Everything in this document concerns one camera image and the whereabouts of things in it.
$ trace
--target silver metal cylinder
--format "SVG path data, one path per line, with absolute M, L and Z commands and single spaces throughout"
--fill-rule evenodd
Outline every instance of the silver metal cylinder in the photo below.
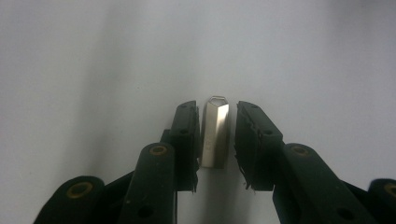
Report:
M 213 96 L 206 104 L 202 132 L 202 167 L 222 169 L 228 156 L 229 110 L 225 97 Z

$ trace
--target brass screw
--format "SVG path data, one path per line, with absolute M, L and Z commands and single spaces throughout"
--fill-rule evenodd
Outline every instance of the brass screw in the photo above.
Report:
M 155 146 L 149 150 L 149 153 L 153 156 L 161 156 L 166 153 L 168 149 L 163 146 Z
M 384 189 L 388 194 L 396 198 L 396 184 L 388 183 Z
M 309 154 L 309 151 L 303 147 L 292 147 L 291 150 L 293 150 L 295 153 L 299 154 L 300 156 L 307 156 Z
M 67 190 L 66 195 L 71 199 L 78 199 L 90 193 L 92 189 L 93 189 L 92 183 L 80 182 L 70 187 Z

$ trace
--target black plastic part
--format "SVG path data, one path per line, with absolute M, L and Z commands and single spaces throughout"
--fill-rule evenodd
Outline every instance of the black plastic part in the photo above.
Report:
M 365 191 L 364 189 L 360 189 L 356 186 L 353 186 L 345 181 L 343 181 L 344 185 L 350 190 L 350 192 L 353 193 L 353 195 L 355 195 L 356 199 L 359 200 L 359 202 L 361 202 L 361 204 L 364 205 L 364 207 L 367 207 L 367 191 Z
M 165 143 L 143 148 L 123 201 L 119 224 L 176 223 L 175 151 Z
M 133 175 L 134 172 L 131 172 L 105 186 L 103 196 L 93 212 L 92 223 L 117 223 Z
M 62 184 L 44 205 L 35 224 L 91 223 L 93 209 L 105 186 L 101 179 L 79 176 Z
M 257 105 L 240 101 L 237 106 L 235 157 L 247 188 L 273 190 L 271 169 L 283 135 Z
M 274 204 L 282 223 L 377 223 L 314 149 L 287 144 L 278 164 Z M 291 207 L 296 212 L 289 214 Z
M 370 185 L 366 204 L 380 223 L 396 223 L 396 180 L 374 180 Z
M 179 105 L 170 130 L 165 130 L 161 142 L 176 151 L 177 190 L 196 191 L 200 148 L 199 113 L 195 101 Z

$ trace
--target metal cylinder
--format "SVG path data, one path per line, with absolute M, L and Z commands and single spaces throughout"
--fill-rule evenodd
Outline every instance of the metal cylinder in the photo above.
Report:
M 222 169 L 228 155 L 229 105 L 225 97 L 213 96 L 206 104 L 203 120 L 202 167 Z

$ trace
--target white surface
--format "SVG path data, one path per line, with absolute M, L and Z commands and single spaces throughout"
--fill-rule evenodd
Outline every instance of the white surface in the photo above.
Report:
M 395 58 L 391 0 L 1 1 L 0 223 L 32 223 L 75 176 L 130 172 L 177 105 L 215 94 L 233 128 L 249 101 L 340 178 L 395 179 Z M 278 223 L 233 155 L 179 194 L 178 223 Z

